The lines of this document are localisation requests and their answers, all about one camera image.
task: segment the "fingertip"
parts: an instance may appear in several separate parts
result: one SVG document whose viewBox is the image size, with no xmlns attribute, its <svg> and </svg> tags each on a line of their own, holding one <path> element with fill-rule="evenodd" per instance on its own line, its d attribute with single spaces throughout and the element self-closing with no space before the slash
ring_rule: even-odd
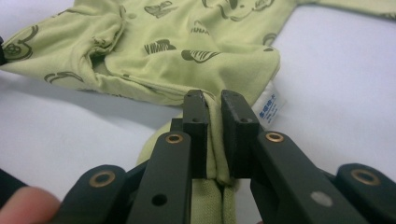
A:
<svg viewBox="0 0 396 224">
<path fill-rule="evenodd" d="M 0 223 L 35 223 L 50 220 L 59 200 L 46 190 L 25 187 L 17 190 L 0 211 Z"/>
</svg>

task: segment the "hole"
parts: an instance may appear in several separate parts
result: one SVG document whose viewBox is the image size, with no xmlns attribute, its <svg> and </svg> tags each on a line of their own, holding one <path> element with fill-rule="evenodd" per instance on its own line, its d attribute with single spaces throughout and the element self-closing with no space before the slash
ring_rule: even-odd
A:
<svg viewBox="0 0 396 224">
<path fill-rule="evenodd" d="M 358 180 L 359 182 L 365 185 L 376 186 L 381 184 L 381 181 L 379 180 L 378 176 L 376 176 L 370 171 L 356 169 L 353 170 L 351 174 L 356 180 Z"/>
<path fill-rule="evenodd" d="M 106 183 L 110 179 L 110 175 L 99 175 L 95 178 L 97 183 Z"/>
<path fill-rule="evenodd" d="M 116 175 L 112 171 L 100 171 L 91 177 L 90 185 L 94 188 L 102 188 L 111 184 L 115 179 Z"/>
<path fill-rule="evenodd" d="M 183 141 L 183 136 L 180 134 L 170 134 L 166 137 L 166 142 L 170 144 L 176 144 Z"/>
<path fill-rule="evenodd" d="M 311 193 L 311 199 L 314 200 L 315 203 L 320 204 L 325 207 L 332 206 L 332 197 L 327 195 L 322 191 L 313 191 Z"/>
<path fill-rule="evenodd" d="M 265 137 L 270 140 L 271 142 L 279 143 L 283 142 L 285 139 L 281 134 L 279 133 L 268 133 L 265 135 Z"/>
<path fill-rule="evenodd" d="M 241 119 L 241 122 L 243 122 L 243 123 L 250 123 L 252 121 L 253 121 L 253 119 Z"/>
<path fill-rule="evenodd" d="M 152 198 L 151 202 L 155 206 L 163 206 L 168 202 L 168 199 L 166 198 L 166 195 L 157 194 Z"/>
</svg>

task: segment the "metal screw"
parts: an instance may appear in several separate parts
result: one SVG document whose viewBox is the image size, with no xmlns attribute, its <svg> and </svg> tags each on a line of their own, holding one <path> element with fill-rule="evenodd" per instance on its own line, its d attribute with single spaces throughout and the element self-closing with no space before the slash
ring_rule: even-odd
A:
<svg viewBox="0 0 396 224">
<path fill-rule="evenodd" d="M 283 140 L 285 140 L 285 137 L 283 137 L 283 135 L 279 133 L 268 133 L 265 135 L 265 137 L 274 143 L 280 143 L 283 142 Z"/>
<path fill-rule="evenodd" d="M 102 188 L 111 184 L 116 179 L 112 171 L 104 170 L 96 173 L 90 179 L 90 185 L 94 188 Z"/>
</svg>

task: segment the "white table surface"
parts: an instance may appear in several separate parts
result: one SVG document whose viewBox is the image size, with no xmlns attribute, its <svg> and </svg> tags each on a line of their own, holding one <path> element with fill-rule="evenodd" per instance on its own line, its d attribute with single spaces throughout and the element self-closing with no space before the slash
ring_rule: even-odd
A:
<svg viewBox="0 0 396 224">
<path fill-rule="evenodd" d="M 0 36 L 71 7 L 72 0 L 0 0 Z M 304 6 L 274 47 L 274 82 L 287 99 L 272 130 L 290 136 L 319 168 L 373 166 L 396 180 L 396 22 Z M 145 141 L 181 110 L 70 91 L 0 71 L 0 167 L 62 199 L 92 167 L 135 166 Z M 242 181 L 239 223 L 260 216 Z"/>
</svg>

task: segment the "care label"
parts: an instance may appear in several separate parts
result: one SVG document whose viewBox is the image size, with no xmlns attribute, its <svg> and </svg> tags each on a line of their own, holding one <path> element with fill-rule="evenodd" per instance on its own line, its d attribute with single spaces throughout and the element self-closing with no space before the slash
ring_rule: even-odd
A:
<svg viewBox="0 0 396 224">
<path fill-rule="evenodd" d="M 276 90 L 274 83 L 270 81 L 251 109 L 264 130 L 268 130 L 285 103 L 286 100 Z"/>
</svg>

